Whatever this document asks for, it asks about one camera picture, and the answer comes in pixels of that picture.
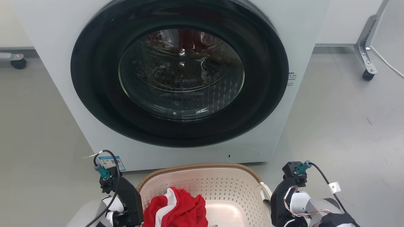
red and white garment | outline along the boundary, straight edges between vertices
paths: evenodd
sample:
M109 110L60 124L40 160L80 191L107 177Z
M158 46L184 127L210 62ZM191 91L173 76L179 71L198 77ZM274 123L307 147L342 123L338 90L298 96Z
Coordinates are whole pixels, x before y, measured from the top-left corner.
M207 227L205 199L170 187L154 197L144 212L142 227Z

green connector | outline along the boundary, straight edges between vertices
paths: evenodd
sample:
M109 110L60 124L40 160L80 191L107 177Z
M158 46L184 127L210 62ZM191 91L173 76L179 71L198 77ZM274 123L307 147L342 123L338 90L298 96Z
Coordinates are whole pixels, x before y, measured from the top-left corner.
M102 165L94 166L94 169L98 173L100 173L102 179L104 179L104 180L109 179L110 173L108 172L108 170L105 169L104 166L102 166Z
M300 166L296 167L296 169L295 169L296 174L302 175L304 172L306 172L306 169L311 167L311 165L309 163L311 163L311 161L307 160L304 163L300 164Z
M304 172L306 172L307 166L302 163L300 166L296 167L296 173L297 175L302 175Z

laundry basket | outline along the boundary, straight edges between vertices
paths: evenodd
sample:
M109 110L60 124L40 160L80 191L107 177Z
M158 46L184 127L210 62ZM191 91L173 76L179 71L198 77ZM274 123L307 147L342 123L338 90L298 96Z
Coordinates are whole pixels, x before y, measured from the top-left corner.
M206 200L209 227L271 227L263 202L272 192L250 168L240 164L195 164L155 171L137 186L143 211L169 187L185 189Z

white washing machine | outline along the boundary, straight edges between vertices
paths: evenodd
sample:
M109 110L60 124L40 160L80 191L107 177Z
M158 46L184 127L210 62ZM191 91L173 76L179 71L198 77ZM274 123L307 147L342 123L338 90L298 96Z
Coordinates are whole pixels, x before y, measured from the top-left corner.
M269 161L329 0L14 4L94 152L128 171Z

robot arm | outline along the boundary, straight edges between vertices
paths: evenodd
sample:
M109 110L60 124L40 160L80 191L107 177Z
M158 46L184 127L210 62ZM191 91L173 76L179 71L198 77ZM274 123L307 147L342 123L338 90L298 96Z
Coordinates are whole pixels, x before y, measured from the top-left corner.
M124 177L122 173L115 167L106 169L110 177L104 179L100 177L100 185L102 192L109 194L115 192L118 182L119 187L116 191L117 196L112 201L111 206L89 227L138 227L143 222L143 209L141 197L136 188ZM94 200L86 203L69 222L67 227L84 227L87 226L94 218L105 210L107 204L112 198L104 198L103 200Z
M284 180L277 186L270 201L272 224L276 227L359 227L335 194L338 202L331 198L314 199L304 191L297 191L298 187L306 187L306 169L311 165L314 164L310 161L304 164L288 162L282 168Z

